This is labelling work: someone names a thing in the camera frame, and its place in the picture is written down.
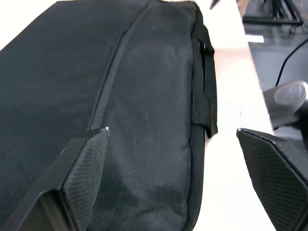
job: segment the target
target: black fabric bag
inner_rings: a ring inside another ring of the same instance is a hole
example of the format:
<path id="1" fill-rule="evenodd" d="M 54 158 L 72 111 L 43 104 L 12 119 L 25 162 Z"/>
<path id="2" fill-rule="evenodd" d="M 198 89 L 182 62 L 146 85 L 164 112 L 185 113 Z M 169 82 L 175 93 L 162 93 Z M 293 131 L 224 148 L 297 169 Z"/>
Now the black fabric bag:
<path id="1" fill-rule="evenodd" d="M 109 127 L 87 230 L 193 229 L 218 131 L 195 3 L 57 2 L 0 52 L 0 95 L 0 226 L 72 137 Z"/>

